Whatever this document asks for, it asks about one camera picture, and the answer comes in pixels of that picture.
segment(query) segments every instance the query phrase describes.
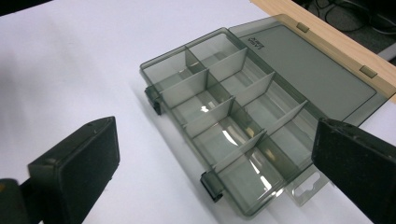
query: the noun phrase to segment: box latch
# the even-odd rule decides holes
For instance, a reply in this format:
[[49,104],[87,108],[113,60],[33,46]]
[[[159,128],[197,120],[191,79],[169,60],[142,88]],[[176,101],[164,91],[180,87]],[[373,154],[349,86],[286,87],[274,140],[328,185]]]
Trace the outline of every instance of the box latch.
[[201,175],[201,183],[204,185],[213,202],[216,203],[218,200],[220,200],[222,197],[222,192],[224,191],[224,186],[216,177],[214,171],[204,172]]
[[306,25],[304,25],[302,22],[297,23],[297,28],[301,31],[303,31],[304,33],[309,31],[309,27],[307,27]]
[[361,72],[363,72],[364,75],[366,75],[367,77],[373,78],[376,76],[377,72],[374,71],[373,69],[371,69],[370,67],[364,65],[361,67],[360,69]]
[[149,86],[145,89],[145,93],[148,97],[148,101],[151,104],[152,108],[154,108],[157,115],[161,115],[161,106],[160,106],[160,95],[155,91],[154,86]]

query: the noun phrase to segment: wooden edge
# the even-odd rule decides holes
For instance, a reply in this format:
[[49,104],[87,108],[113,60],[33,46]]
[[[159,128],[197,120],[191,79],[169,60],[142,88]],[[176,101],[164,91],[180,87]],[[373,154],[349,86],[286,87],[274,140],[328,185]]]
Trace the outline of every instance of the wooden edge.
[[[318,19],[316,16],[298,6],[291,0],[251,0],[251,2],[271,16],[287,14],[293,20],[298,23],[302,23],[303,26],[308,28],[308,33],[311,32],[313,35],[317,35],[319,38],[323,39],[324,42],[327,42],[329,46],[335,47],[330,47],[330,53],[332,55],[329,56],[335,58],[347,58],[348,62],[343,62],[343,65],[354,61],[355,63],[352,65],[354,70],[358,69],[359,71],[364,65],[373,70],[377,73],[375,76],[376,84],[374,84],[374,86],[377,86],[376,89],[378,90],[379,88],[381,93],[387,97],[391,97],[390,100],[393,103],[396,103],[396,95],[391,94],[393,90],[390,90],[389,88],[382,89],[384,83],[390,84],[392,86],[391,89],[396,88],[396,67],[391,63],[372,53],[370,50],[334,29],[326,22]],[[320,48],[326,49],[329,46],[325,44],[321,45]],[[363,77],[364,81],[370,81],[370,78],[364,74],[363,76],[358,75],[358,77]]]

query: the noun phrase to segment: plastic storage box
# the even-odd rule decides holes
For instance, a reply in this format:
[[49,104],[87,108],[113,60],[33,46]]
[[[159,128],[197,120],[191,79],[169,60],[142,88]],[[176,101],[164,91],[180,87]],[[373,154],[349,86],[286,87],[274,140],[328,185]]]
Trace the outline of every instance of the plastic storage box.
[[[221,28],[141,65],[146,94],[210,170],[201,181],[253,216],[287,191],[304,204],[327,178],[311,161],[319,118],[359,125],[394,94],[375,71],[286,15]],[[312,190],[297,195],[313,173]]]

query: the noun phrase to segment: white table surface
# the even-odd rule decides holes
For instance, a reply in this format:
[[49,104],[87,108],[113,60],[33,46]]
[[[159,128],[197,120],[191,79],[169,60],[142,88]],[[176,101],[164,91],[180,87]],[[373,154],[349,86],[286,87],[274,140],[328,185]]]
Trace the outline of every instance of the white table surface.
[[[115,116],[120,166],[84,223],[371,223],[331,184],[303,207],[282,194],[252,219],[226,199],[213,203],[199,182],[204,168],[149,106],[141,63],[266,17],[248,0],[57,0],[0,17],[0,178],[22,183],[29,162]],[[361,127],[396,145],[395,104]]]

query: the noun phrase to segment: translucent gray organizer box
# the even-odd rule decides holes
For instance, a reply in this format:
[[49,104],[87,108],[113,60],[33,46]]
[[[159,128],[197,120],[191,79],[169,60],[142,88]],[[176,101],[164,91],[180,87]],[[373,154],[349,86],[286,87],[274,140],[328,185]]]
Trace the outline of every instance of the translucent gray organizer box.
[[319,118],[359,125],[388,99],[278,19],[219,29],[141,65],[152,105],[211,167],[208,192],[228,193],[245,216],[284,190],[303,204],[327,183],[320,174],[294,192],[318,173]]

